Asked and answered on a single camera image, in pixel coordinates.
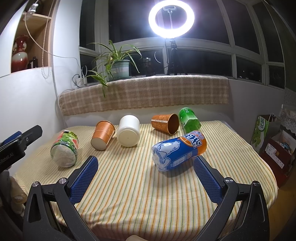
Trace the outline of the orange paper cup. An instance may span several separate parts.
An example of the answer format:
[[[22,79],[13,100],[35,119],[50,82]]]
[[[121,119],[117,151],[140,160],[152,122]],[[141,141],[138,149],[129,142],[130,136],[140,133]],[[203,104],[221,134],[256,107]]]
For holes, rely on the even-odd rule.
[[[105,150],[114,134],[115,127],[110,121],[99,121],[91,139],[92,147],[99,151]]]
[[[154,129],[174,135],[179,129],[179,118],[177,114],[159,114],[151,119],[151,125]]]

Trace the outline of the white plastic cup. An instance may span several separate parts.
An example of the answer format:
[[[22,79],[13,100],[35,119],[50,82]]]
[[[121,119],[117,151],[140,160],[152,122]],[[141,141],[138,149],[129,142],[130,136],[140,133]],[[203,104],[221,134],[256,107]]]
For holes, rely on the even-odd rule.
[[[121,118],[116,134],[119,144],[124,147],[133,147],[140,140],[140,122],[134,115],[125,115]]]

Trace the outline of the green red label jar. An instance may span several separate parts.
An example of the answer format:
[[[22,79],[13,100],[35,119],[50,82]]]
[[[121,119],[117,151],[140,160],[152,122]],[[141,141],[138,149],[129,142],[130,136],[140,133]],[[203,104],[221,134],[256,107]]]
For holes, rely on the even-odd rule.
[[[72,131],[64,130],[51,147],[52,160],[62,168],[74,166],[78,157],[78,145],[77,135]]]

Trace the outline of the red porcelain vase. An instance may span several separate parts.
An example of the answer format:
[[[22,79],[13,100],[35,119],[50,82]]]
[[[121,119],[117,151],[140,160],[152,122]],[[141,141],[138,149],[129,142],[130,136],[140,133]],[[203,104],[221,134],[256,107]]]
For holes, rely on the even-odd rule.
[[[27,49],[27,35],[20,35],[15,38],[12,56],[11,56],[11,72],[18,72],[25,70],[28,64]]]

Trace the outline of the red cardboard box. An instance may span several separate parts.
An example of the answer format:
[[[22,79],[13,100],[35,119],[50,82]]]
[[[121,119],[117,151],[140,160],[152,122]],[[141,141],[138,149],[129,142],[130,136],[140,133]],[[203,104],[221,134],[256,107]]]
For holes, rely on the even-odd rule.
[[[270,166],[278,188],[282,187],[295,165],[295,138],[282,130],[269,139],[261,157]]]

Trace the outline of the green paper bag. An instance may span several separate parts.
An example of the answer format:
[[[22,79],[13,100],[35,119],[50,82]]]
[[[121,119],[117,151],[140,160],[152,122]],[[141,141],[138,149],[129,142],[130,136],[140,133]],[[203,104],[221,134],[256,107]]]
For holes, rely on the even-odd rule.
[[[250,142],[255,152],[260,153],[266,148],[269,138],[275,136],[279,132],[280,125],[281,120],[274,114],[257,116]]]

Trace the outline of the blue Arctic Ocean bottle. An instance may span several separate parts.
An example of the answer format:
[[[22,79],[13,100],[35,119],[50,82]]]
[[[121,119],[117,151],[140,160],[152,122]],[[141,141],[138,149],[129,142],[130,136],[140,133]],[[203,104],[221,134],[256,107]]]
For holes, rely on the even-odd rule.
[[[200,131],[192,131],[152,146],[152,160],[160,172],[166,172],[192,157],[202,155],[206,149],[205,136]]]

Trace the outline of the white lace cloth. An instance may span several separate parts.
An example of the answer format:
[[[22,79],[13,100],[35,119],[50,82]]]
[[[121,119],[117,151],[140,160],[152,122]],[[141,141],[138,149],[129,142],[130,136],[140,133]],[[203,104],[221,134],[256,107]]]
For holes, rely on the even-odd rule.
[[[280,111],[281,125],[295,134],[296,110],[295,107],[282,104]]]

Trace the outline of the yellow striped tablecloth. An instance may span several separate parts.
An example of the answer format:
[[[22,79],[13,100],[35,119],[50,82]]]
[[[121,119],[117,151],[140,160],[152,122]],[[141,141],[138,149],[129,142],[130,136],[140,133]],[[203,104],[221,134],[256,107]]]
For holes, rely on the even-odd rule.
[[[73,126],[79,140],[79,168],[89,157],[98,159],[99,168],[76,209],[101,239],[126,240],[137,235],[146,240],[193,240],[216,209],[199,181],[193,161],[160,172],[151,148],[169,139],[150,124],[140,125],[140,141],[135,147],[122,147],[112,138],[103,151],[94,149],[95,128]],[[237,183],[258,181],[266,204],[271,207],[278,195],[274,174],[240,135],[225,123],[204,121],[206,161],[222,176]]]

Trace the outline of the potted spider plant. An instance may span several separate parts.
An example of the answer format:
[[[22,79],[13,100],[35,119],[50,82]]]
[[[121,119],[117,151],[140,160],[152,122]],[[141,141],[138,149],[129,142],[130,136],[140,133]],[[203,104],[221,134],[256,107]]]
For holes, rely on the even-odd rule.
[[[94,62],[96,62],[97,65],[87,71],[87,76],[102,85],[103,96],[106,96],[108,82],[129,78],[130,65],[138,70],[132,54],[138,54],[139,57],[142,57],[142,54],[140,50],[132,44],[123,44],[119,48],[116,48],[112,40],[109,40],[107,45],[98,42],[92,42],[92,45],[99,45],[104,48],[105,51],[95,57]]]

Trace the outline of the green plastic bottle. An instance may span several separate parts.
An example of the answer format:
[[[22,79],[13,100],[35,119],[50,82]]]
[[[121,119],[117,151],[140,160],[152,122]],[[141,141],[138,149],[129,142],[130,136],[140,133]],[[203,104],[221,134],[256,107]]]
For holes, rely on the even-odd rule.
[[[199,119],[195,116],[195,113],[190,108],[182,108],[179,111],[179,119],[185,133],[198,131],[201,128]]]

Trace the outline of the brown plaid cloth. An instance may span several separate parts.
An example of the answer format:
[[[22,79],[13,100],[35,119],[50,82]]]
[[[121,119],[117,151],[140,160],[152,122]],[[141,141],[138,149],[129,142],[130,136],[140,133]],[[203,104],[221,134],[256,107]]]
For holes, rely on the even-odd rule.
[[[228,104],[229,80],[223,76],[151,76],[109,82],[63,92],[59,108],[64,116],[109,110],[195,104]]]

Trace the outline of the black light tripod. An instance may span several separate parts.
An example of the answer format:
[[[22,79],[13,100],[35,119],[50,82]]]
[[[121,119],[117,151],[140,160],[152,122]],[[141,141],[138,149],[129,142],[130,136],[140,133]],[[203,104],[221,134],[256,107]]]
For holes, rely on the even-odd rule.
[[[184,73],[184,75],[188,75],[187,71],[184,68],[184,65],[182,64],[182,61],[180,60],[175,39],[170,39],[169,42],[171,50],[170,52],[168,51],[167,41],[165,40],[165,49],[167,54],[166,63],[168,64],[166,75],[169,76],[172,72],[174,73],[174,75],[178,75],[178,66],[180,66],[182,70],[181,72],[179,72],[180,74]]]

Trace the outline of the wooden wall shelf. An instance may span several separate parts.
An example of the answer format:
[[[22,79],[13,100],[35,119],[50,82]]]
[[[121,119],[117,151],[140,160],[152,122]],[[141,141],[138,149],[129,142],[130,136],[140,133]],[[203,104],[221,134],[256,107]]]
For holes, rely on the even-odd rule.
[[[52,21],[56,1],[28,1],[22,10],[15,38],[27,35],[26,69],[51,66]]]

